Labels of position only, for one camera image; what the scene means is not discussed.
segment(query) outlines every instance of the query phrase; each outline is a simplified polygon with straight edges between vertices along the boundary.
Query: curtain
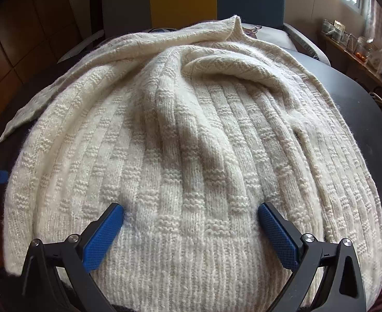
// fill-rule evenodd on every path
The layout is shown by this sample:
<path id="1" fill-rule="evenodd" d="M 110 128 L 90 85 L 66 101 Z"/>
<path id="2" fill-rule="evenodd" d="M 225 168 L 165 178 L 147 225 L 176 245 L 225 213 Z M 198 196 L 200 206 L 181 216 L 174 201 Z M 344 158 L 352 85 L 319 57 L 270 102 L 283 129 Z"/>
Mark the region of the curtain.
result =
<path id="1" fill-rule="evenodd" d="M 382 47 L 382 8 L 376 0 L 367 0 L 367 21 L 364 36 L 374 38 L 377 47 Z"/>

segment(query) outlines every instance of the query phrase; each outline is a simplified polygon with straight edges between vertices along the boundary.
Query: table surface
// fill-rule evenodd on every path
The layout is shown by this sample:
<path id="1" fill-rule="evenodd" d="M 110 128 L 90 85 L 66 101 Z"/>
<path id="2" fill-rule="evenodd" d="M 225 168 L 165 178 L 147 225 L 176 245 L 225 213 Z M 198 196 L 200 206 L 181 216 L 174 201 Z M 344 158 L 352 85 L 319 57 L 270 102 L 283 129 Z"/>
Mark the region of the table surface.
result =
<path id="1" fill-rule="evenodd" d="M 382 206 L 382 112 L 355 81 L 330 66 L 295 51 L 288 51 L 324 85 L 349 126 L 375 181 Z M 61 62 L 26 83 L 0 117 L 0 135 L 6 123 L 38 91 L 64 74 L 82 56 Z M 18 128 L 0 143 L 0 168 L 11 171 L 32 123 Z"/>
<path id="2" fill-rule="evenodd" d="M 319 32 L 318 36 L 324 39 L 327 43 L 331 44 L 337 50 L 344 53 L 351 61 L 356 62 L 358 64 L 358 67 L 361 70 L 363 70 L 367 76 L 369 76 L 373 81 L 377 82 L 378 84 L 382 86 L 382 76 L 378 74 L 374 68 L 370 67 L 369 65 L 361 61 L 358 57 L 356 57 L 354 54 L 347 51 L 342 45 L 335 42 L 331 37 L 326 36 L 322 32 Z"/>

